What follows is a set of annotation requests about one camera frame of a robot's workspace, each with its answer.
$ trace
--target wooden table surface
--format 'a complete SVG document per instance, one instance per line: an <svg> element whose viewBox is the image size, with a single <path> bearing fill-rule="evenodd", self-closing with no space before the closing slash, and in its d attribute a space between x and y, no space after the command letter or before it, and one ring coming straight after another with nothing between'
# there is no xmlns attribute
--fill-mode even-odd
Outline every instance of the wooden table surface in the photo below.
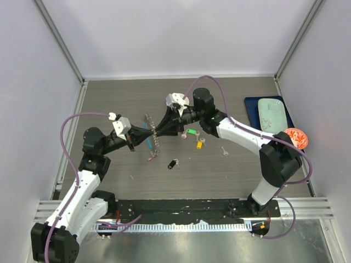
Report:
<svg viewBox="0 0 351 263"><path fill-rule="evenodd" d="M271 77L221 78L229 103L229 114L248 124L244 105L247 96L277 95ZM193 79L144 79L125 81L91 81L88 84L82 112L115 112L128 117L130 122L142 127L144 114L148 113L159 123L165 114L165 98L169 93L185 93ZM224 111L221 93L217 86L205 79L196 87L208 88L218 109ZM87 128L98 127L104 134L112 131L112 124L103 117L84 116L78 123L71 157L76 165L82 158L83 133ZM174 199L174 198L236 198L247 197L258 185L261 175L259 158L249 150L223 139L215 138L201 130L198 123L187 128L200 131L206 145L196 149L196 137L186 139L160 137L160 155L146 162L150 152L146 142L130 152L121 148L107 156L111 165L100 190L115 193L118 199ZM222 155L221 146L229 152ZM179 159L180 169L167 169L173 159ZM303 177L300 169L291 180ZM68 191L74 179L67 168L60 198ZM289 186L282 191L286 197L308 197L306 184Z"/></svg>

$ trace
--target yellow key tag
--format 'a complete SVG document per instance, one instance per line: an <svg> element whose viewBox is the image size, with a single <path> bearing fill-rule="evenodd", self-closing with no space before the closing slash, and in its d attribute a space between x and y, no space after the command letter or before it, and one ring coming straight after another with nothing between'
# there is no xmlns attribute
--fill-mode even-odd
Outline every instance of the yellow key tag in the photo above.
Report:
<svg viewBox="0 0 351 263"><path fill-rule="evenodd" d="M198 141L198 142L197 142L196 148L197 148L198 150L200 150L201 147L202 147L202 141Z"/></svg>

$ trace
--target robotic arm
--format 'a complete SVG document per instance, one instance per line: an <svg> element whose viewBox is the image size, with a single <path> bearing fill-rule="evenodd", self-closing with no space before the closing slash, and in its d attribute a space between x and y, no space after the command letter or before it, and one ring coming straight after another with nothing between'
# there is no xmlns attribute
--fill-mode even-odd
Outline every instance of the robotic arm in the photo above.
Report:
<svg viewBox="0 0 351 263"><path fill-rule="evenodd" d="M275 196L278 189L301 167L297 152L289 147L264 138L259 138L236 127L227 115L216 109L214 98L205 88L193 92L194 105L182 94L169 94L166 98L167 110L160 124L156 127L157 136L177 136L184 131L184 126L200 122L201 128L217 138L233 141L260 157L263 178L247 199L247 210L255 216L262 214ZM115 195L105 191L95 191L103 180L110 165L105 154L128 146L131 151L154 132L150 129L135 127L128 118L110 113L109 119L114 127L109 135L104 135L96 127L89 128L83 135L84 155L79 165L80 186L73 183L61 205L44 224L36 223L31 231L33 258L44 260L44 247L51 226L60 211L63 215L56 224L49 244L51 263L75 262L80 244L93 224L106 214L116 211ZM280 132L276 135L245 127L262 135L274 136L292 144L290 137Z"/></svg>
<svg viewBox="0 0 351 263"><path fill-rule="evenodd" d="M170 96L172 96L172 100L166 101L172 101L172 103L167 103L166 115L156 127L157 136L177 136L178 132L184 131L184 125L199 121L201 128L206 133L235 142L259 156L263 178L248 197L249 209L253 215L264 210L279 188L301 167L302 162L296 151L262 137L263 135L276 137L293 144L286 133L280 132L276 135L265 133L232 118L234 123L247 130L260 133L261 137L238 128L233 125L225 113L216 109L214 98L208 89L197 88L194 90L194 106L192 107L185 105L184 101L179 101L179 95L173 93L169 94L168 97Z"/></svg>

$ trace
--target orange disc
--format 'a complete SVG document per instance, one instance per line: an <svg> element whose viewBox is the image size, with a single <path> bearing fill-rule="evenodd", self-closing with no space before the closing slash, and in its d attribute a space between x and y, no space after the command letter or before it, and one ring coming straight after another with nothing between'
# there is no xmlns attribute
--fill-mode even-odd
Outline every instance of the orange disc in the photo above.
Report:
<svg viewBox="0 0 351 263"><path fill-rule="evenodd" d="M300 150L303 150L307 147L308 138L303 131L296 128L288 128L285 130L285 133L289 135L292 143Z"/></svg>

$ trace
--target black mounting plate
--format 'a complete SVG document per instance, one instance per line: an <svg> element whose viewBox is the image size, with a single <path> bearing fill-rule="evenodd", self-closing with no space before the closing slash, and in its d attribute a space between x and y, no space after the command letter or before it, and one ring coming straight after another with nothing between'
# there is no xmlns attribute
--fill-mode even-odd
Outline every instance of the black mounting plate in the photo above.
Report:
<svg viewBox="0 0 351 263"><path fill-rule="evenodd" d="M118 200L117 207L122 223L143 215L137 224L187 225L200 220L211 225L240 224L245 218L266 218L267 209L271 218L280 217L275 200L258 215L247 209L247 200L240 199Z"/></svg>

